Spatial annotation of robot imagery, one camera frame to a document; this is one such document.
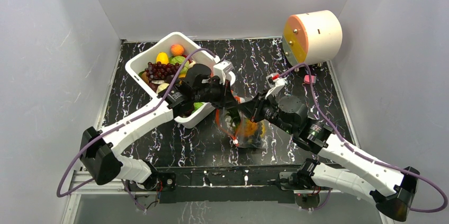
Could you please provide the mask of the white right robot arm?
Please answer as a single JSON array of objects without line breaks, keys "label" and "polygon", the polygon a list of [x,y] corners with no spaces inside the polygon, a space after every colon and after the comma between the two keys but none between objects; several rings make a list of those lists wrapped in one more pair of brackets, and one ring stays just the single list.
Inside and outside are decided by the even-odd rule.
[{"label": "white right robot arm", "polygon": [[251,122],[266,120],[290,134],[301,149],[345,168],[343,171],[308,158],[296,173],[281,172],[276,180],[279,187],[337,189],[371,203],[395,221],[406,221],[417,190],[416,169],[407,167],[400,172],[377,165],[376,158],[366,157],[364,151],[341,141],[331,127],[310,117],[307,107],[296,96],[276,101],[273,96],[257,95],[239,103],[237,108]]}]

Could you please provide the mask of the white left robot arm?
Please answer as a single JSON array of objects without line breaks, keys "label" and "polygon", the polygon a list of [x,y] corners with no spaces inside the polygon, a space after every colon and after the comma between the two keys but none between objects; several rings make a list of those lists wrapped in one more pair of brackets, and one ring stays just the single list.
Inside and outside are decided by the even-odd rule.
[{"label": "white left robot arm", "polygon": [[158,184],[157,170],[152,164],[123,156],[123,151],[147,132],[194,109],[194,103],[210,103],[215,109],[238,105],[227,75],[233,65],[223,61],[209,68],[196,64],[184,78],[174,77],[148,104],[131,115],[100,131],[84,131],[80,160],[97,185],[114,179],[134,181],[145,190]]}]

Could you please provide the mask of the orange toy pineapple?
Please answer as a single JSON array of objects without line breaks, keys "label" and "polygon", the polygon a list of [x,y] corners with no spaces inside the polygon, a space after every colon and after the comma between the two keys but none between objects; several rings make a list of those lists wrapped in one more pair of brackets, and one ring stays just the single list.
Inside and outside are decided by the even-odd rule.
[{"label": "orange toy pineapple", "polygon": [[224,113],[225,132],[231,137],[263,137],[266,129],[263,122],[251,122],[240,111],[228,110]]}]

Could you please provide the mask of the clear zip top bag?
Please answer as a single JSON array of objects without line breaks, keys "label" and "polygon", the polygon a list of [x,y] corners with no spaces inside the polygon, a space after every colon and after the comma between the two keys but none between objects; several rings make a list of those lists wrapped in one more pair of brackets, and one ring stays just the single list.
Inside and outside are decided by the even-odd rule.
[{"label": "clear zip top bag", "polygon": [[267,148],[265,121],[251,122],[236,109],[220,109],[215,112],[215,123],[238,148]]}]

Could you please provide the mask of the dark blue toy grapes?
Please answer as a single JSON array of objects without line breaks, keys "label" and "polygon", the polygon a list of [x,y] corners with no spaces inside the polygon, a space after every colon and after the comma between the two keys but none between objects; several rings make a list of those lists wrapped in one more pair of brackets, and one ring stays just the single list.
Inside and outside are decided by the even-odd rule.
[{"label": "dark blue toy grapes", "polygon": [[265,125],[248,123],[243,129],[243,137],[239,142],[242,148],[262,148],[264,145]]}]

